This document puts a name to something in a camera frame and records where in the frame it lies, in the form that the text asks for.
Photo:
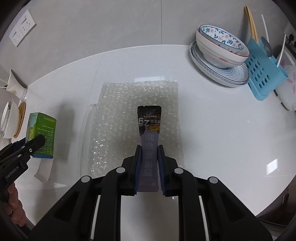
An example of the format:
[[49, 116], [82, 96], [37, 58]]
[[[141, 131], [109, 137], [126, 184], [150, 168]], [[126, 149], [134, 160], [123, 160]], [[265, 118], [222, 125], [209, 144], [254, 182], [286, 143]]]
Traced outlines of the person left hand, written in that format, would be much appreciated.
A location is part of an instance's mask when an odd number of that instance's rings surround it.
[[11, 216], [11, 220], [15, 225], [24, 226], [27, 217], [22, 202], [19, 200], [18, 190], [16, 189], [15, 183], [12, 183], [7, 191], [9, 198], [8, 203], [5, 203], [4, 205], [4, 209], [6, 213]]

